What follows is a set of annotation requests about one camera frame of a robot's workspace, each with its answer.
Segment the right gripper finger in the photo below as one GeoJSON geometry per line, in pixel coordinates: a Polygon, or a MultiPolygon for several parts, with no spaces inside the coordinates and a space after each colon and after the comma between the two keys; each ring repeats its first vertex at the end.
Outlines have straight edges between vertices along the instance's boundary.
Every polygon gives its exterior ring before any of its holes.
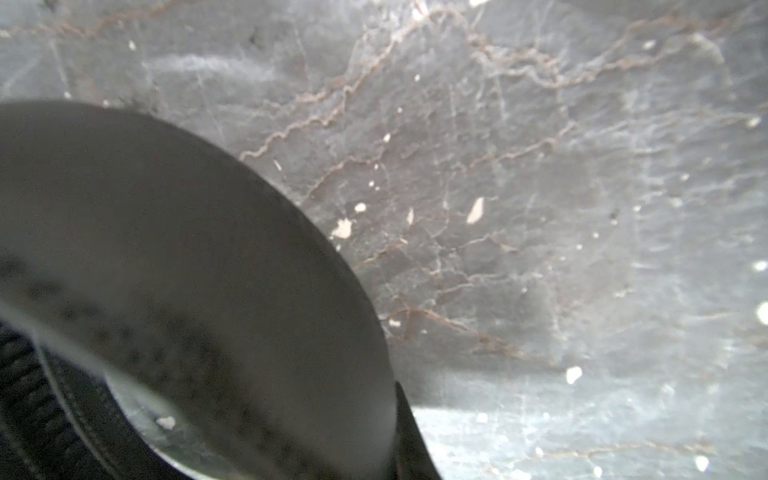
{"type": "Polygon", "coordinates": [[[418,428],[406,394],[399,382],[397,396],[397,430],[395,442],[396,478],[398,480],[441,480],[418,428]]]}

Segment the black belt with dark buckle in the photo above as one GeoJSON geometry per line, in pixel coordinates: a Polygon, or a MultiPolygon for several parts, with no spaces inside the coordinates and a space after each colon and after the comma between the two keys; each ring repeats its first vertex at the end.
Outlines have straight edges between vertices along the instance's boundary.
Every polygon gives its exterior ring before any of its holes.
{"type": "Polygon", "coordinates": [[[1,107],[1,317],[188,420],[252,479],[390,479],[397,400],[344,259],[253,170],[156,118],[1,107]]]}

